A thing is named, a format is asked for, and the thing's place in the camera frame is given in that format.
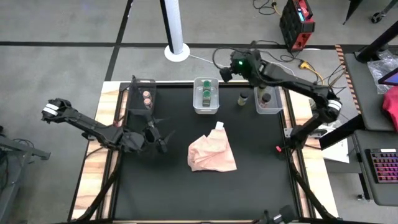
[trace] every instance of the wooden board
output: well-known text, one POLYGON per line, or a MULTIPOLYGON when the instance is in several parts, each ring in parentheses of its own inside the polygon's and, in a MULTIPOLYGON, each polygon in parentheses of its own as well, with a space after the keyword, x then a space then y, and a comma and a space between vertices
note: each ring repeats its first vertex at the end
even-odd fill
MULTIPOLYGON (((101 91, 101 97, 98 103, 98 109, 95 116, 95 120, 103 124, 113 123, 116 103, 119 94, 119 86, 120 82, 104 82, 101 91)), ((289 94, 292 100, 292 106, 294 110, 296 123, 297 124, 305 123, 312 116, 308 98, 293 91, 290 91, 289 94)), ((289 128, 291 127, 291 122, 289 119, 289 112, 287 109, 286 98, 283 91, 281 91, 281 97, 284 104, 284 114, 285 114, 287 127, 289 128)), ((127 94, 124 94, 121 116, 124 113, 126 99, 127 99, 127 94)), ((313 139, 309 139, 307 141, 307 144, 315 147, 320 147, 319 142, 313 139)), ((98 142, 96 141, 90 142, 88 145, 88 153, 97 148, 99 148, 98 142)), ((89 158, 86 159, 83 167, 83 173, 81 175, 80 184, 78 186, 78 193, 76 196, 75 204, 73 206, 72 219, 78 218, 80 215, 82 215, 84 211, 87 209, 87 207, 90 206, 91 202, 94 200, 97 193, 100 191, 101 182, 104 174, 106 156, 107 156, 107 150, 102 149, 92 154, 89 158)), ((305 161, 305 167, 307 170, 308 181, 310 182, 310 187, 313 193, 317 196, 317 198, 319 199, 319 201, 321 201, 321 203, 325 206, 325 208, 332 215, 337 217, 338 214, 335 205, 335 200, 333 198, 333 192, 331 191, 328 173, 326 171, 326 166, 323 160, 323 155, 321 150, 305 147, 303 149, 303 157, 305 161)), ((115 163, 115 159, 116 156, 113 156, 113 166, 115 163)), ((296 153, 294 154, 294 161, 296 163, 297 169, 299 170, 296 153)), ((111 190, 109 190, 105 199, 103 218, 108 217, 107 215, 110 203, 109 199, 110 193, 111 190)), ((300 188, 300 198, 303 207, 303 214, 305 217, 309 217, 307 200, 301 188, 300 188)))

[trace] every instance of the white pole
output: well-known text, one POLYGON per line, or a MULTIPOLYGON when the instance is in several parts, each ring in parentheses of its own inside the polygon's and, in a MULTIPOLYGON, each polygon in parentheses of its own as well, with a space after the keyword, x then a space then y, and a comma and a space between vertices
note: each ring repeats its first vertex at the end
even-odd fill
POLYGON ((190 49, 183 42, 178 0, 160 0, 160 6, 169 43, 164 55, 172 62, 181 62, 189 57, 190 49))

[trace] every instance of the red power station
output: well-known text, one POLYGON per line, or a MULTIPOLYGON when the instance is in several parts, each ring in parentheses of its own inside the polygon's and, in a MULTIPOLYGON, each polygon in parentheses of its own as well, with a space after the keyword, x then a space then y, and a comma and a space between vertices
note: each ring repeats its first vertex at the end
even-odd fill
POLYGON ((280 17, 279 27, 289 52, 303 50, 315 30, 307 0, 288 0, 280 17))

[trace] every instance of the keyboard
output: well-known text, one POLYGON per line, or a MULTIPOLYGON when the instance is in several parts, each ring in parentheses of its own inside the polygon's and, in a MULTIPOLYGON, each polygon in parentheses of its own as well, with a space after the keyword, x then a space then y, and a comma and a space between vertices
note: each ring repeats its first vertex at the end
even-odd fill
POLYGON ((396 149, 366 149, 376 183, 398 183, 398 152, 396 149))

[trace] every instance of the clear plastic container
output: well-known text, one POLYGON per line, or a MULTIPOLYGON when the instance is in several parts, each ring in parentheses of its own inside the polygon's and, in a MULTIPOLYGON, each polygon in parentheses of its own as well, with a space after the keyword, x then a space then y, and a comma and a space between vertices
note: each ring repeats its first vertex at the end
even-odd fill
POLYGON ((193 108, 197 114, 215 114, 220 107, 218 101, 218 79, 216 78, 196 78, 193 81, 193 108), (211 100, 210 106, 203 106, 203 82, 210 81, 211 100))
POLYGON ((257 95, 257 87, 254 88, 254 99, 256 101, 256 110, 259 114, 276 114, 283 109, 282 100, 280 98, 279 87, 268 86, 266 93, 271 95, 271 100, 267 104, 267 108, 259 105, 259 96, 257 95))

